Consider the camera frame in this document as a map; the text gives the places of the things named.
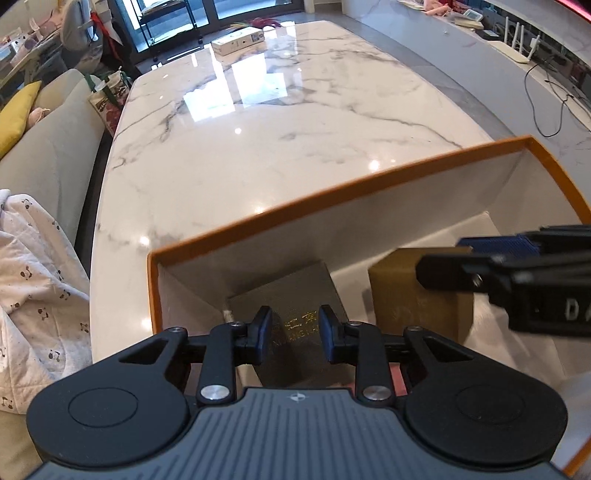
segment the book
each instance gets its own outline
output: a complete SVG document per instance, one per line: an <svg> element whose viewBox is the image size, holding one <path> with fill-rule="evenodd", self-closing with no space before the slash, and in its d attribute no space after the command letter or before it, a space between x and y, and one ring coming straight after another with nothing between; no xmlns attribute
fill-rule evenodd
<svg viewBox="0 0 591 480"><path fill-rule="evenodd" d="M330 365L324 357L318 331L318 309L324 304L341 322L348 321L323 262L228 299L237 321L250 322L262 305L272 308L267 358L254 367L264 387L320 388L352 381L348 365Z"/></svg>

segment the gray floor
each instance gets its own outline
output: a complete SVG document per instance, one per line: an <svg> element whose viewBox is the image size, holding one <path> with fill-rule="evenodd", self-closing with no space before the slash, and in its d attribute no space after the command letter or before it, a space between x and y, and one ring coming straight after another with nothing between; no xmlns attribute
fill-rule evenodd
<svg viewBox="0 0 591 480"><path fill-rule="evenodd" d="M413 71L418 73L426 81L434 85L441 92L443 92L450 100L457 104L470 117L479 124L494 140L501 138L512 137L513 133L484 105L482 105L476 98L474 98L467 90L462 88L458 83L448 77L446 74L435 68L432 64L424 60L422 57L415 54L412 50L402 46L395 40L381 34L373 28L367 27L357 20L353 20L340 12L340 4L326 4L317 5L317 12L315 14L296 13L283 15L278 17L280 21L294 21L296 23L305 23L315 20L328 20L343 28L353 32L354 34L364 38L371 44L378 47L380 50L389 53ZM209 43L216 38L225 35L227 32L222 31L204 37L204 42ZM186 44L179 48L175 48L165 54L160 55L159 61L166 63L168 59L173 59L187 51L191 51L197 47L197 44ZM147 60L138 65L138 68L143 73L149 71L154 62ZM96 211L99 203L100 187L102 185L103 175L109 149L111 147L110 137L108 135L103 138L101 146L97 153L95 167L92 178L90 179L90 186L86 195L84 208L82 210L82 217L80 218L80 225L78 227L78 234L76 244L74 246L82 265L87 273L90 274L90 258L92 255L92 240L95 229Z"/></svg>

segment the marble table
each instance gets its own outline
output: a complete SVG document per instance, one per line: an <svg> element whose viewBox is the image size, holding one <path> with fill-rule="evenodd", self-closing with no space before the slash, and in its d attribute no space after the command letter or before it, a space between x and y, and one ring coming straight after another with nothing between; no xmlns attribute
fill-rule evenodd
<svg viewBox="0 0 591 480"><path fill-rule="evenodd" d="M147 254L343 182L491 139L452 101L329 22L133 85L103 181L90 320L98 361L151 334Z"/></svg>

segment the sofa cushion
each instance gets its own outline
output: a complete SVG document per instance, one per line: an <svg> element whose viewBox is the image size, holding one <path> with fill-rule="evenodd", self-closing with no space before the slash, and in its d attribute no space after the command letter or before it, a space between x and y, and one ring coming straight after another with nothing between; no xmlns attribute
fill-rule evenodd
<svg viewBox="0 0 591 480"><path fill-rule="evenodd" d="M41 81L23 87L0 111L0 158L21 139Z"/></svg>

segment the red object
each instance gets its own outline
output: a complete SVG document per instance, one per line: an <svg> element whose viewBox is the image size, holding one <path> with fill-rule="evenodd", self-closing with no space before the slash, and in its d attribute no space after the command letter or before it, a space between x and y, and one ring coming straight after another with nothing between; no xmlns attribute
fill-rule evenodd
<svg viewBox="0 0 591 480"><path fill-rule="evenodd" d="M591 23L591 12L589 12L585 7L581 7L576 2L572 0L556 0L557 2L563 4L566 8L570 8L573 12L578 13L581 17L583 17L587 22Z"/></svg>
<svg viewBox="0 0 591 480"><path fill-rule="evenodd" d="M123 63L123 60L121 60L121 58L119 57L119 54L117 53L117 49L115 48L115 40L113 40L111 38L111 36L109 35L109 31L107 30L107 27L102 22L102 20L98 16L98 14L96 12L90 12L90 19L95 23L95 25L97 25L99 27L100 31L106 37L107 41L109 42L109 47L111 47L111 53L113 54L113 56L117 60L119 60L121 63Z"/></svg>
<svg viewBox="0 0 591 480"><path fill-rule="evenodd" d="M262 29L263 27L273 27L273 28L281 28L281 24L278 20L274 18L255 18L254 20L250 20L250 25L255 28Z"/></svg>

